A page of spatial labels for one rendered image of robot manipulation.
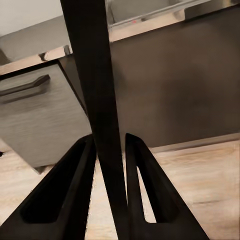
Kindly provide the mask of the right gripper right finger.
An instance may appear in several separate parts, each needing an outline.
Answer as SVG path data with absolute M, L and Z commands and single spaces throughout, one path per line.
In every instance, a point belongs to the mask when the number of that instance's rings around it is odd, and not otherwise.
M 210 240 L 144 141 L 125 135 L 129 240 Z M 156 223 L 145 220 L 139 168 Z

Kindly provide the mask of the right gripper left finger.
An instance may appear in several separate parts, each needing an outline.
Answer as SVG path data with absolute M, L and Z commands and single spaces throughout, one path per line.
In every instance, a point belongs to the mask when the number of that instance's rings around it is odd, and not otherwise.
M 85 240 L 97 149 L 77 140 L 0 226 L 0 240 Z

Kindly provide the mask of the poster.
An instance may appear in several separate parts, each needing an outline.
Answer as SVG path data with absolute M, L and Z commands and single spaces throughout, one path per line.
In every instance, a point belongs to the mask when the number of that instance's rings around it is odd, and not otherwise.
M 129 240 L 128 199 L 105 0 L 60 0 L 118 240 Z

